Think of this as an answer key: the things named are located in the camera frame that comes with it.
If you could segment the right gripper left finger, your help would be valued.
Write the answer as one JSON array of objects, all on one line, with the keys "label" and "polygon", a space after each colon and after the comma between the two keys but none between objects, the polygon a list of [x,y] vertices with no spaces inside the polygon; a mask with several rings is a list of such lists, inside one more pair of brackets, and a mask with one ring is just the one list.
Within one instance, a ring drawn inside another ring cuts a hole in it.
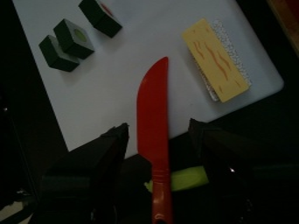
[{"label": "right gripper left finger", "polygon": [[117,177],[128,125],[111,128],[72,150],[41,178],[41,201],[28,224],[116,224]]}]

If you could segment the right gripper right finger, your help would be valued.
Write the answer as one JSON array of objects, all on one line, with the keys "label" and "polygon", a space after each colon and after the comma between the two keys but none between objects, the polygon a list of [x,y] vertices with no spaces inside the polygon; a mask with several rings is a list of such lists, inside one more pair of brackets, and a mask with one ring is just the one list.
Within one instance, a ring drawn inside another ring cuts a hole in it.
[{"label": "right gripper right finger", "polygon": [[225,224],[291,224],[291,161],[275,148],[189,120]]}]

